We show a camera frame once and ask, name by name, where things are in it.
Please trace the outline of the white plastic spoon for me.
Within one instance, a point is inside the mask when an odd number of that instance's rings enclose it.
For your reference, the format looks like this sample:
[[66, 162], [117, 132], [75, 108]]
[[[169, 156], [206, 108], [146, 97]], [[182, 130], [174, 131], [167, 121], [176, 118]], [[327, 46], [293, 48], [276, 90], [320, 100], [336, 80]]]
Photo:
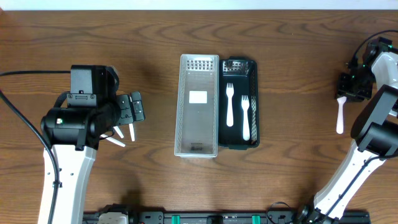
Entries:
[[134, 142], [136, 140], [135, 138], [135, 132], [134, 132], [134, 125], [133, 123], [129, 124], [129, 131], [130, 131], [130, 137], [131, 137], [131, 141]]
[[343, 116], [343, 106], [347, 100], [347, 97], [342, 96], [336, 99], [338, 102], [338, 116], [336, 120], [336, 132], [338, 134], [343, 134], [344, 132], [344, 116]]
[[115, 132], [118, 134], [118, 136], [123, 139], [124, 138], [124, 134], [122, 133], [122, 131], [120, 130], [120, 128], [118, 126], [114, 126], [113, 129], [115, 130]]
[[118, 141], [118, 140], [116, 140], [116, 139], [114, 139], [114, 138], [112, 138], [111, 136], [108, 136], [108, 135], [106, 135], [106, 134], [102, 134], [101, 136], [100, 136], [100, 139], [101, 140], [107, 140], [107, 141], [109, 141], [109, 142], [111, 142], [111, 143], [113, 143], [113, 144], [116, 144], [116, 145], [118, 145], [118, 146], [121, 146], [121, 147], [125, 147], [126, 145], [124, 144], [124, 143], [122, 143], [121, 141]]

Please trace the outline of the clear plastic mesh basket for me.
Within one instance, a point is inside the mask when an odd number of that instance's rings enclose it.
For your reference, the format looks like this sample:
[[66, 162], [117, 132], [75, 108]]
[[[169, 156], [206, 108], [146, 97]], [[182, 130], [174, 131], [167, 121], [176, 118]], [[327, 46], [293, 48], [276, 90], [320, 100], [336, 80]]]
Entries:
[[213, 158], [218, 154], [219, 56], [180, 57], [174, 155]]

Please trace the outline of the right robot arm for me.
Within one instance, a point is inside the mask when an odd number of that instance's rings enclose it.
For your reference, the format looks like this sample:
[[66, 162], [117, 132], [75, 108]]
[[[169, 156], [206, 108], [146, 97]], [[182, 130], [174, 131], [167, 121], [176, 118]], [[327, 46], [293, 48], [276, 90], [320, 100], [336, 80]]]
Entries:
[[294, 223], [340, 223], [349, 201], [365, 180], [387, 160], [397, 157], [397, 124], [388, 116], [397, 116], [397, 49], [381, 33], [361, 43], [361, 58], [353, 55], [349, 73], [338, 80], [339, 104], [336, 132], [343, 132], [343, 105], [346, 102], [369, 103], [351, 128], [351, 146], [330, 181], [304, 205]]

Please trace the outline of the white plastic fork long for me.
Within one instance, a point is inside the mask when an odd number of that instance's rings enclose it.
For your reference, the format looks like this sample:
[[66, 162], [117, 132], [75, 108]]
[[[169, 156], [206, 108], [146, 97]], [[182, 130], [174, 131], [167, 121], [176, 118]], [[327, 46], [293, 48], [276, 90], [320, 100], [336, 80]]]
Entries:
[[227, 115], [226, 115], [226, 125], [228, 127], [232, 127], [234, 124], [233, 119], [233, 95], [234, 95], [234, 88], [232, 83], [227, 83], [226, 85], [226, 95], [228, 97], [228, 107], [227, 107]]

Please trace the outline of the black plastic mesh basket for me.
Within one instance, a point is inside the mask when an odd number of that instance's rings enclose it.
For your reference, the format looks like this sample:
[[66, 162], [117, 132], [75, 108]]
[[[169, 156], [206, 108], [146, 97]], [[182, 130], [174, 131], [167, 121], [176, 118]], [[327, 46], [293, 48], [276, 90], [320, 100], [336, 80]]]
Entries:
[[[229, 149], [246, 150], [258, 147], [260, 143], [259, 103], [257, 86], [257, 63], [245, 57], [230, 57], [220, 60], [219, 65], [219, 96], [218, 96], [218, 145]], [[233, 119], [232, 127], [226, 125], [228, 97], [226, 85], [232, 83]], [[249, 98], [249, 130], [250, 139], [243, 139], [243, 95]]]

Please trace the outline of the white plastic fork short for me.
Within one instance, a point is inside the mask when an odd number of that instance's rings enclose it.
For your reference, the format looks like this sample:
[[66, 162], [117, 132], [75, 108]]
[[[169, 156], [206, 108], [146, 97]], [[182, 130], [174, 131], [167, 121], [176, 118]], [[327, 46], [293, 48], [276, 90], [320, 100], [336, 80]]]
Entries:
[[249, 98], [247, 95], [242, 96], [241, 107], [243, 109], [243, 139], [248, 141], [250, 139], [250, 130], [248, 119]]

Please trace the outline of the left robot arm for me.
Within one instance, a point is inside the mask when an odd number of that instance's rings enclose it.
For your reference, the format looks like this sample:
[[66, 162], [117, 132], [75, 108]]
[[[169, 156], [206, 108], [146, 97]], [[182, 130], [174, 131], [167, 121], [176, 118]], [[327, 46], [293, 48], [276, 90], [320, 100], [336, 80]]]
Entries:
[[141, 94], [117, 95], [114, 67], [74, 65], [71, 89], [41, 120], [49, 152], [39, 223], [81, 223], [86, 188], [101, 135], [145, 119]]

